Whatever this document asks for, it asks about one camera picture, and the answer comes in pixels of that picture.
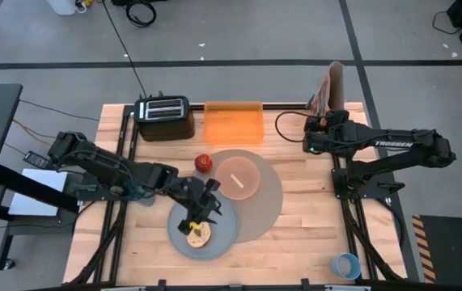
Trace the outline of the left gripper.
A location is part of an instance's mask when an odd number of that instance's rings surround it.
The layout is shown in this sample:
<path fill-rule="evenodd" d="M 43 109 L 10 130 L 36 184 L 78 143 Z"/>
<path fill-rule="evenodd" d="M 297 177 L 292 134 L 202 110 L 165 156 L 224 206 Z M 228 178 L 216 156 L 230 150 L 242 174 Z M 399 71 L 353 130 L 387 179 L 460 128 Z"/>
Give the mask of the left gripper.
<path fill-rule="evenodd" d="M 221 216 L 222 203 L 214 192 L 204 192 L 204 184 L 201 186 L 186 186 L 187 196 L 184 207 L 187 210 L 186 219 L 181 220 L 178 230 L 183 235 L 189 235 L 194 221 L 204 221 L 216 224 L 217 216 Z"/>

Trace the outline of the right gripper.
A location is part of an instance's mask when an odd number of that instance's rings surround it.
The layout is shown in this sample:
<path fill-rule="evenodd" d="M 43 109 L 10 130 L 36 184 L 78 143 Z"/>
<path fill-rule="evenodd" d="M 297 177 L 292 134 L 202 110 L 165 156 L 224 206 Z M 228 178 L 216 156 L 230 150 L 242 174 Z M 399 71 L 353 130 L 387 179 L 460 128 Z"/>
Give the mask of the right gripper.
<path fill-rule="evenodd" d="M 328 111 L 327 126 L 332 128 L 328 132 L 317 132 L 323 130 L 322 118 L 309 116 L 305 121 L 303 151 L 310 154 L 352 155 L 352 129 L 346 125 L 338 126 L 347 122 L 349 117 L 350 113 L 346 110 Z"/>

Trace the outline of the toasted bread slice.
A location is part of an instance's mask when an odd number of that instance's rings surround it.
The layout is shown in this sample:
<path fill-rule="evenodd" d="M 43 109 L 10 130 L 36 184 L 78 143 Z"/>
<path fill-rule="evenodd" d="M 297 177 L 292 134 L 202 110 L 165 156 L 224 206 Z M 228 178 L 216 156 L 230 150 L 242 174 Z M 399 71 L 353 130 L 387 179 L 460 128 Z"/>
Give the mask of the toasted bread slice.
<path fill-rule="evenodd" d="M 200 229 L 192 229 L 191 233 L 186 237 L 188 245 L 193 248 L 201 248 L 205 246 L 211 238 L 210 223 L 203 221 L 198 225 L 200 226 Z"/>

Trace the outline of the grey round plate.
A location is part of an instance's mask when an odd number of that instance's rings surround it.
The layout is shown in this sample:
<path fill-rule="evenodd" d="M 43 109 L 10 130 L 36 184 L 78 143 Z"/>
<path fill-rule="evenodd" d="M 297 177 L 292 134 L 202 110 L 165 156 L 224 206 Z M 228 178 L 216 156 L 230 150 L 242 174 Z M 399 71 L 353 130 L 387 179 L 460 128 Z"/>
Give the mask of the grey round plate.
<path fill-rule="evenodd" d="M 220 208 L 222 216 L 216 217 L 216 224 L 210 224 L 211 238 L 201 248 L 193 248 L 188 245 L 186 236 L 177 229 L 180 221 L 186 217 L 187 210 L 175 203 L 169 213 L 167 220 L 169 240 L 179 253 L 190 259 L 216 259 L 231 248 L 237 237 L 239 219 L 233 204 L 220 191 L 216 191 L 214 194 L 222 203 Z"/>

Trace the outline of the small pink plate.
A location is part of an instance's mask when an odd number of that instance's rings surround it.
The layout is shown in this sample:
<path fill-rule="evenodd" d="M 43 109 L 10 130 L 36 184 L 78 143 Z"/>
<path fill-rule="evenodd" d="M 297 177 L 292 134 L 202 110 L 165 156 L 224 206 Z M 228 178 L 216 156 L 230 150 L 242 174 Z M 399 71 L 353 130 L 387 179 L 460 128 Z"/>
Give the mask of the small pink plate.
<path fill-rule="evenodd" d="M 221 185 L 219 191 L 232 200 L 246 200 L 259 188 L 261 174 L 254 162 L 243 157 L 223 160 L 215 176 Z"/>

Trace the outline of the tan round placemat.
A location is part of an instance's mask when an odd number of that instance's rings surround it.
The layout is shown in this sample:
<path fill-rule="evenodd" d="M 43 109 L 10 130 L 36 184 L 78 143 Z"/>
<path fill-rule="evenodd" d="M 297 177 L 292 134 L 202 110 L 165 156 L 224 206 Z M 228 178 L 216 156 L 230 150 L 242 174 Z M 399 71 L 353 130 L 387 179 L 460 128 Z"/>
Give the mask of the tan round placemat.
<path fill-rule="evenodd" d="M 260 155 L 246 150 L 224 150 L 210 155 L 213 168 L 210 173 L 202 174 L 197 170 L 193 175 L 199 179 L 216 179 L 215 172 L 219 164 L 232 157 L 243 157 L 251 160 L 258 167 L 261 181 L 257 191 L 246 200 L 232 200 L 239 219 L 237 243 L 246 243 L 265 234 L 278 219 L 282 209 L 283 190 L 277 172 L 270 163 Z"/>

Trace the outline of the orange cutting board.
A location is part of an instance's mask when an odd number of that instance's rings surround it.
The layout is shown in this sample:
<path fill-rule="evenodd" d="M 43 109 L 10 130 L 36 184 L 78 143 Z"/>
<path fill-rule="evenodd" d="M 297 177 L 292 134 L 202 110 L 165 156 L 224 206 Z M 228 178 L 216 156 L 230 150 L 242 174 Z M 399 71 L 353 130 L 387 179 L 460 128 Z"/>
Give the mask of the orange cutting board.
<path fill-rule="evenodd" d="M 212 146 L 259 145 L 264 140 L 263 103 L 213 101 L 204 104 L 204 138 Z"/>

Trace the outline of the black two-slot toaster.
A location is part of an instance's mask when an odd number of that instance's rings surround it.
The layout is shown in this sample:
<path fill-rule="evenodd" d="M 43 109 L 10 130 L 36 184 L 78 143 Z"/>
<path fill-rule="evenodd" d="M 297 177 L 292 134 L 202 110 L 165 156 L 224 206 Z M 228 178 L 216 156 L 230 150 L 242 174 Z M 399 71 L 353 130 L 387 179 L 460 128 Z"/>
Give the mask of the black two-slot toaster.
<path fill-rule="evenodd" d="M 134 103 L 134 123 L 144 141 L 190 139 L 195 122 L 185 96 L 157 96 Z"/>

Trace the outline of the light blue cup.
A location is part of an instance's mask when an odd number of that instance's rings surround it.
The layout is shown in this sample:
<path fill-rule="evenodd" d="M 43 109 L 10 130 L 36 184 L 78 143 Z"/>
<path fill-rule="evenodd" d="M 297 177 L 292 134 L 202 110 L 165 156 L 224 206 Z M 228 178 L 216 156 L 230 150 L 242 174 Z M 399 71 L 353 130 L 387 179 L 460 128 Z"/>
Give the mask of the light blue cup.
<path fill-rule="evenodd" d="M 362 273 L 362 266 L 358 257 L 350 253 L 337 255 L 329 265 L 337 276 L 346 280 L 356 280 Z"/>

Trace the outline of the white paper sheet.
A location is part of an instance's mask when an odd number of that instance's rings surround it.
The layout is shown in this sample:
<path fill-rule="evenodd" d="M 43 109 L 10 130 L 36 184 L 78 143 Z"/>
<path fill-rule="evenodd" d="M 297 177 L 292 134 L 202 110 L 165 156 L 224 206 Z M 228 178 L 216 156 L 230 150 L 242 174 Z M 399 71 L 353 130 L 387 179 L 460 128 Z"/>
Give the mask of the white paper sheet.
<path fill-rule="evenodd" d="M 63 191 L 66 185 L 68 174 L 66 172 L 56 172 L 39 169 L 23 169 L 22 175 L 42 183 L 55 190 Z M 8 213 L 20 216 L 42 216 L 53 217 L 57 215 L 57 207 L 39 202 L 36 199 L 15 193 L 11 201 Z"/>

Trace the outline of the black power adapter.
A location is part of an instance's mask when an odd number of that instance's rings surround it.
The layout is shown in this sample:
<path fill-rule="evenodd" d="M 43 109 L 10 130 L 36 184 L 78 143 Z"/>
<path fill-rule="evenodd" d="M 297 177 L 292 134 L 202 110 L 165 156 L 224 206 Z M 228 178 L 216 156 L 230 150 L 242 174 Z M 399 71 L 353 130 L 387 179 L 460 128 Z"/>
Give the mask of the black power adapter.
<path fill-rule="evenodd" d="M 41 170 L 56 169 L 56 167 L 47 158 L 44 158 L 43 156 L 33 151 L 28 151 L 24 155 L 23 161 Z"/>

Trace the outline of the black yellow-striped floor mat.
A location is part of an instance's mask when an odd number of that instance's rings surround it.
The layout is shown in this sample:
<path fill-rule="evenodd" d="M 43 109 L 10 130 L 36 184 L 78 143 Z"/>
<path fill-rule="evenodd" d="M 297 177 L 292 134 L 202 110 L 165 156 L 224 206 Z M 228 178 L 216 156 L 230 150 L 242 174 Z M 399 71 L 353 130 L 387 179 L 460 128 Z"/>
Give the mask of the black yellow-striped floor mat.
<path fill-rule="evenodd" d="M 412 216 L 426 283 L 462 285 L 462 217 Z"/>

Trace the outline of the white container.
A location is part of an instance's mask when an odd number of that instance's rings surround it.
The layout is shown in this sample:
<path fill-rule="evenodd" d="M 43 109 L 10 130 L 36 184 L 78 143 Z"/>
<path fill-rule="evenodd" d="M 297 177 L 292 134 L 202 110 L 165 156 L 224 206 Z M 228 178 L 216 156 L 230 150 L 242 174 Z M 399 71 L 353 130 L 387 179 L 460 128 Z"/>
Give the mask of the white container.
<path fill-rule="evenodd" d="M 73 15 L 76 12 L 75 0 L 45 0 L 57 15 Z"/>

